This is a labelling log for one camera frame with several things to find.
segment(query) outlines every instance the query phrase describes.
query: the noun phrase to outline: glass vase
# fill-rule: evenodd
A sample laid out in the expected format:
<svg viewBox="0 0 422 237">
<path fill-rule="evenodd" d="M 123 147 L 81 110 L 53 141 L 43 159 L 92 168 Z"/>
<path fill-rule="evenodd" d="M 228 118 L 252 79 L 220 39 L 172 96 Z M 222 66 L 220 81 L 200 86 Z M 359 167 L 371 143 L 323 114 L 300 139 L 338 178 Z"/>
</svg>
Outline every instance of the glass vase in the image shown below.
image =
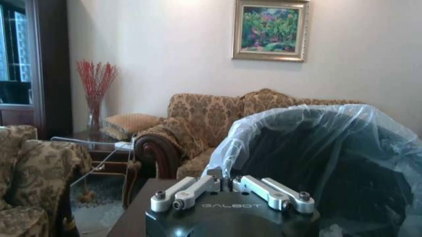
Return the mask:
<svg viewBox="0 0 422 237">
<path fill-rule="evenodd" d="M 87 95 L 88 103 L 88 124 L 87 131 L 89 133 L 97 133 L 101 128 L 100 112 L 101 112 L 101 103 L 103 95 Z"/>
</svg>

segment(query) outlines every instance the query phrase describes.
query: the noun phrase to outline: sofa armrest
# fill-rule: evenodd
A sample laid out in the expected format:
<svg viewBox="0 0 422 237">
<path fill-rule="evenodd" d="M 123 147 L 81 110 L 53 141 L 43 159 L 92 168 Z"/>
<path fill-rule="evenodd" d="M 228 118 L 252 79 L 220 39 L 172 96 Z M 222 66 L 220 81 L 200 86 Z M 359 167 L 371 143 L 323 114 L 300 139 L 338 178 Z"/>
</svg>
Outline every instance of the sofa armrest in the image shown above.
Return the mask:
<svg viewBox="0 0 422 237">
<path fill-rule="evenodd" d="M 155 170 L 156 178 L 176 178 L 181 152 L 164 137 L 153 134 L 141 136 L 135 144 L 135 158 L 143 164 L 144 175 L 153 177 L 152 173 L 145 172 Z"/>
<path fill-rule="evenodd" d="M 153 167 L 156 163 L 157 178 L 175 178 L 181 161 L 193 158 L 207 148 L 203 139 L 192 133 L 188 122 L 183 118 L 167 118 L 137 133 L 135 157 L 143 167 Z"/>
<path fill-rule="evenodd" d="M 28 140 L 23 143 L 7 201 L 15 206 L 37 206 L 55 229 L 60 201 L 73 174 L 91 170 L 87 149 L 68 142 Z"/>
</svg>

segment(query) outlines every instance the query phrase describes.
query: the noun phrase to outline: sofa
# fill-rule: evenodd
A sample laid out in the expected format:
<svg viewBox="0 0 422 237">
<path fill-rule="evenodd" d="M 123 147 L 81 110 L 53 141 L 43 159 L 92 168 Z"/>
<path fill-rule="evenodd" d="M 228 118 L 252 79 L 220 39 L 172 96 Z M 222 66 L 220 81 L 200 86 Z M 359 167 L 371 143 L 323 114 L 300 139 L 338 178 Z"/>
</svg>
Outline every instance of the sofa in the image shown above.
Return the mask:
<svg viewBox="0 0 422 237">
<path fill-rule="evenodd" d="M 200 176 L 215 147 L 235 120 L 274 108 L 295 105 L 362 104 L 352 100 L 296 99 L 270 89 L 243 96 L 175 94 L 167 119 L 137 133 L 135 159 L 157 178 Z"/>
<path fill-rule="evenodd" d="M 0 236 L 77 236 L 69 183 L 91 169 L 87 150 L 36 140 L 32 126 L 0 128 Z"/>
</svg>

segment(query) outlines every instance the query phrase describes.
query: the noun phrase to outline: window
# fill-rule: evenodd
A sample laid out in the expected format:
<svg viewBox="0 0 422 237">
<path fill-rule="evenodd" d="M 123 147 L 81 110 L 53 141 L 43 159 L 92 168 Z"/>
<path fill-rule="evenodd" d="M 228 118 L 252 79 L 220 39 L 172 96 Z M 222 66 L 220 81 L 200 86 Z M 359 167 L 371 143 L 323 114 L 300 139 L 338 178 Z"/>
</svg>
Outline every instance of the window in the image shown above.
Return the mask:
<svg viewBox="0 0 422 237">
<path fill-rule="evenodd" d="M 31 81 L 24 9 L 0 1 L 0 80 Z"/>
<path fill-rule="evenodd" d="M 0 103 L 32 104 L 24 2 L 0 0 Z"/>
</svg>

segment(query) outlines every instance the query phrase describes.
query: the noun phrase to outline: metal bracket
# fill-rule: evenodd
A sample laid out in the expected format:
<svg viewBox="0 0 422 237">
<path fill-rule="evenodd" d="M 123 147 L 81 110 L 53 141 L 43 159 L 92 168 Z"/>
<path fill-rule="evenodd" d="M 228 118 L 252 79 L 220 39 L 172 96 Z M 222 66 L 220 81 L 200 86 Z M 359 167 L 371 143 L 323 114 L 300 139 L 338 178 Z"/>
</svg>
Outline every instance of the metal bracket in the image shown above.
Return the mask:
<svg viewBox="0 0 422 237">
<path fill-rule="evenodd" d="M 204 191 L 216 192 L 220 189 L 220 180 L 216 176 L 206 175 L 185 190 L 179 191 L 175 195 L 172 207 L 176 210 L 188 209 L 195 205 L 195 200 Z"/>
<path fill-rule="evenodd" d="M 167 211 L 173 202 L 173 196 L 176 192 L 185 189 L 195 182 L 196 182 L 195 178 L 185 177 L 173 186 L 171 186 L 165 191 L 157 191 L 156 194 L 151 197 L 151 210 L 153 212 Z"/>
<path fill-rule="evenodd" d="M 303 214 L 312 214 L 315 210 L 315 201 L 308 193 L 298 193 L 270 178 L 259 181 L 250 175 L 236 177 L 232 181 L 232 190 L 255 193 L 275 210 L 284 211 L 294 207 Z"/>
</svg>

